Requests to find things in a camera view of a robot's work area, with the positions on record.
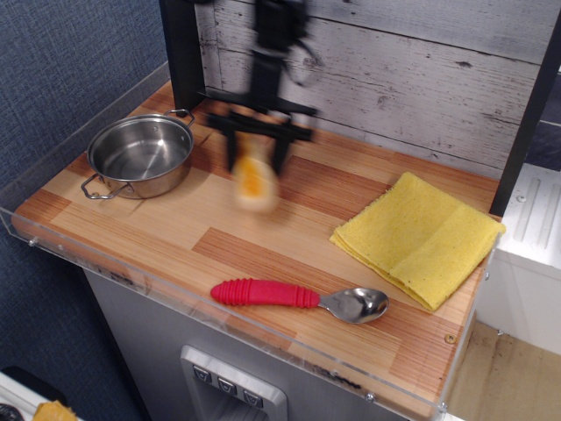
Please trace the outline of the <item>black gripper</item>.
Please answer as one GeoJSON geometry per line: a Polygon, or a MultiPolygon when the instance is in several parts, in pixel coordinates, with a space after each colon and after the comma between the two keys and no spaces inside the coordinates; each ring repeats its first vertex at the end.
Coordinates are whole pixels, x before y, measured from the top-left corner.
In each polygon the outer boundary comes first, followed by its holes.
{"type": "Polygon", "coordinates": [[[237,132],[248,132],[274,138],[272,168],[280,175],[290,144],[295,140],[310,141],[313,132],[292,122],[294,114],[314,117],[317,110],[305,105],[290,102],[279,96],[281,74],[285,67],[285,55],[270,50],[252,50],[252,71],[249,89],[244,93],[212,91],[208,97],[228,104],[241,105],[259,114],[270,111],[288,117],[281,124],[267,123],[256,118],[231,112],[229,115],[211,113],[207,125],[222,133],[226,138],[227,168],[233,173],[238,157],[237,132]]]}

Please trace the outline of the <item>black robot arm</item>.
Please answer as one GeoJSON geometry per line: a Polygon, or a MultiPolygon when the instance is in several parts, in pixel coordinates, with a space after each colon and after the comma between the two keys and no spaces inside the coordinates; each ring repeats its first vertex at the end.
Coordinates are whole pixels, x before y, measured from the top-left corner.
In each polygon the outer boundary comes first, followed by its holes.
{"type": "Polygon", "coordinates": [[[253,30],[257,37],[252,46],[252,67],[249,89],[243,93],[207,89],[209,99],[240,105],[259,114],[279,112],[287,118],[278,124],[248,117],[235,111],[228,115],[211,114],[208,126],[227,138],[227,166],[234,169],[241,152],[240,133],[264,135],[274,140],[271,166],[279,174],[290,145],[296,140],[310,141],[312,131],[293,123],[295,114],[314,117],[318,110],[288,101],[279,96],[281,76],[288,71],[287,57],[292,46],[310,49],[302,39],[307,35],[309,21],[305,1],[257,1],[254,5],[253,30]]]}

